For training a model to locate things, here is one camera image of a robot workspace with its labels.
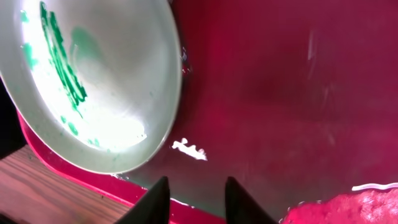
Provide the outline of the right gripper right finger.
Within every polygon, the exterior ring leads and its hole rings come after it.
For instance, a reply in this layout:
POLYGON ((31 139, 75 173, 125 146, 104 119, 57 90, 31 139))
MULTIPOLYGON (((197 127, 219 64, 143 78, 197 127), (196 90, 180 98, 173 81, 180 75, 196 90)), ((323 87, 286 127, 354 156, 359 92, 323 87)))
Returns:
POLYGON ((227 224, 277 224, 234 177, 227 178, 224 207, 227 224))

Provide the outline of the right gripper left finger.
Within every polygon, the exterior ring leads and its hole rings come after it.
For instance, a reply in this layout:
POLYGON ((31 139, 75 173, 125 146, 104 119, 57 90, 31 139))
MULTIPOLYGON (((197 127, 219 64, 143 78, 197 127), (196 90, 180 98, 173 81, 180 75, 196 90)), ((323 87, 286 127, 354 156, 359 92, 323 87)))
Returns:
POLYGON ((163 176, 115 224, 168 224, 169 215, 169 180, 163 176))

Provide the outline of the light blue plate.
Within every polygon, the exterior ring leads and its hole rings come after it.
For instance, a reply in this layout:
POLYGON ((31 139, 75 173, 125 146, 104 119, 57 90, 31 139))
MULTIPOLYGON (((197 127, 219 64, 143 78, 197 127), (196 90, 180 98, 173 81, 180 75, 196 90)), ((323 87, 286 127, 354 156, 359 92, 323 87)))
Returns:
POLYGON ((2 0, 1 80, 24 121, 81 169, 118 174, 169 135, 182 87, 165 0, 2 0))

